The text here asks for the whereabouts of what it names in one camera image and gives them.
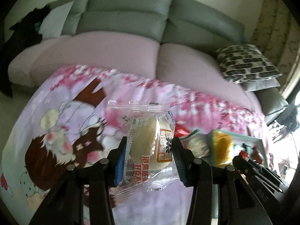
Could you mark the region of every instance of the white pillow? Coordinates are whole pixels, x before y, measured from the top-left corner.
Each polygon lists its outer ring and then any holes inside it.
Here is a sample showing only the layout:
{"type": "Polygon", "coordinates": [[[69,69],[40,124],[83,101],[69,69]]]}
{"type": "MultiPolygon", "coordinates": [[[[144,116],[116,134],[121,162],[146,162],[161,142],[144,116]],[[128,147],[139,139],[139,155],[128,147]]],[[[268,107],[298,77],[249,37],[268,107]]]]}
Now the white pillow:
{"type": "Polygon", "coordinates": [[[43,40],[57,38],[62,33],[62,28],[70,12],[74,1],[56,7],[44,18],[39,34],[43,40]]]}

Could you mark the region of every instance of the gray pillow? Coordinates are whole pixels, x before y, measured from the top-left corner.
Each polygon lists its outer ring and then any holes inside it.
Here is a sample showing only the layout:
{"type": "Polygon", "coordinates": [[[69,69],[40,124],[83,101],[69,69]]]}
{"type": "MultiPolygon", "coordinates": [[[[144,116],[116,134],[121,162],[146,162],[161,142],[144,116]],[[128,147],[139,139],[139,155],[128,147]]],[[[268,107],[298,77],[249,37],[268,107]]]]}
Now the gray pillow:
{"type": "Polygon", "coordinates": [[[280,83],[277,79],[267,79],[267,80],[259,80],[256,82],[243,82],[241,86],[245,92],[255,92],[263,89],[269,89],[273,87],[280,86],[280,83]]]}
{"type": "Polygon", "coordinates": [[[262,113],[265,115],[266,123],[275,119],[289,105],[275,87],[256,91],[254,93],[261,104],[262,113]]]}
{"type": "Polygon", "coordinates": [[[74,1],[56,7],[44,18],[38,32],[42,35],[43,40],[57,38],[61,35],[62,28],[73,3],[74,1]]]}

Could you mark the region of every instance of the throw pillow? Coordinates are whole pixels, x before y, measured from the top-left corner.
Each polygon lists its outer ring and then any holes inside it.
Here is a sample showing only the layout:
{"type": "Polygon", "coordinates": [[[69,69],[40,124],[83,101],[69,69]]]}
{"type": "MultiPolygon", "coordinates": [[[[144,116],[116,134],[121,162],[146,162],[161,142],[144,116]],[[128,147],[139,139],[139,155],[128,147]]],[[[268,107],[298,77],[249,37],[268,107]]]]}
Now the throw pillow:
{"type": "Polygon", "coordinates": [[[270,80],[282,75],[254,45],[227,46],[215,53],[224,79],[232,83],[270,80]]]}
{"type": "Polygon", "coordinates": [[[269,89],[280,86],[277,79],[259,80],[256,82],[243,82],[241,83],[245,92],[255,92],[263,89],[269,89]]]}
{"type": "Polygon", "coordinates": [[[57,38],[61,35],[73,2],[56,7],[45,17],[38,32],[42,35],[43,40],[57,38]]]}

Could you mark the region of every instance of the sofa cushion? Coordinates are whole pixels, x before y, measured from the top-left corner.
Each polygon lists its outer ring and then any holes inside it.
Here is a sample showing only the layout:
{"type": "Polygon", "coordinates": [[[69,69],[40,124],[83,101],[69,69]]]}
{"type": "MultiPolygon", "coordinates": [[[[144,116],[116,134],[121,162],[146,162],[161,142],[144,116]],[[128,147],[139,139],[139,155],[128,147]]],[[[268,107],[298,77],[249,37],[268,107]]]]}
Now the sofa cushion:
{"type": "Polygon", "coordinates": [[[62,35],[76,34],[76,29],[81,18],[81,14],[86,11],[89,0],[57,0],[49,3],[50,8],[54,9],[71,1],[74,1],[74,3],[64,23],[64,27],[61,33],[62,35]]]}
{"type": "Polygon", "coordinates": [[[161,41],[172,0],[89,0],[77,34],[117,31],[161,41]]]}
{"type": "Polygon", "coordinates": [[[85,64],[155,78],[159,46],[154,40],[132,34],[83,33],[43,53],[34,63],[31,76],[39,86],[62,66],[85,64]]]}
{"type": "Polygon", "coordinates": [[[270,123],[288,106],[287,101],[276,88],[255,91],[255,94],[262,106],[262,112],[266,117],[266,123],[270,123]]]}
{"type": "Polygon", "coordinates": [[[260,112],[257,104],[238,84],[225,81],[217,61],[197,50],[177,44],[163,44],[158,56],[157,78],[220,97],[241,107],[260,112]]]}
{"type": "Polygon", "coordinates": [[[241,83],[245,92],[255,92],[263,89],[279,87],[280,83],[277,79],[258,80],[256,82],[243,82],[241,83]]]}
{"type": "Polygon", "coordinates": [[[172,0],[89,0],[87,11],[136,11],[163,15],[166,20],[172,0]]]}
{"type": "Polygon", "coordinates": [[[227,46],[215,54],[224,79],[232,83],[270,80],[282,75],[255,45],[227,46]]]}
{"type": "Polygon", "coordinates": [[[166,21],[162,15],[136,11],[89,11],[83,13],[77,34],[87,31],[117,31],[160,41],[166,21]]]}
{"type": "Polygon", "coordinates": [[[73,3],[72,1],[56,7],[44,18],[38,31],[43,40],[58,38],[62,34],[62,29],[73,3]]]}
{"type": "Polygon", "coordinates": [[[173,0],[162,42],[183,44],[211,53],[210,48],[203,46],[243,43],[244,26],[195,0],[173,0]]]}
{"type": "Polygon", "coordinates": [[[57,39],[42,40],[40,44],[31,46],[17,55],[8,67],[8,76],[12,83],[34,87],[30,72],[33,64],[46,50],[55,44],[70,39],[71,36],[60,36],[57,39]]]}

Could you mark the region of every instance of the plastic wrapper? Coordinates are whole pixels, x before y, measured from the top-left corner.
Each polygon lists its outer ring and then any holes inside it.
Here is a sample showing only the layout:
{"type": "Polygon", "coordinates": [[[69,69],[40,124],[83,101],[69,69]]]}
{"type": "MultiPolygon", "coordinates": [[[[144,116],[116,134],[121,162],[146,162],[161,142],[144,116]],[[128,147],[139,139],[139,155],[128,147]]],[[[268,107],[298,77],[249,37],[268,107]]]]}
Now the plastic wrapper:
{"type": "Polygon", "coordinates": [[[136,101],[109,101],[108,105],[121,111],[118,122],[127,134],[116,199],[123,200],[141,189],[160,190],[179,178],[171,150],[175,120],[168,107],[136,101]]]}
{"type": "Polygon", "coordinates": [[[234,158],[234,143],[231,136],[216,130],[213,132],[213,144],[216,166],[229,165],[234,158]]]}
{"type": "Polygon", "coordinates": [[[201,158],[210,155],[210,149],[207,145],[207,137],[205,134],[200,134],[198,130],[191,134],[180,138],[184,148],[191,150],[194,157],[201,158]]]}

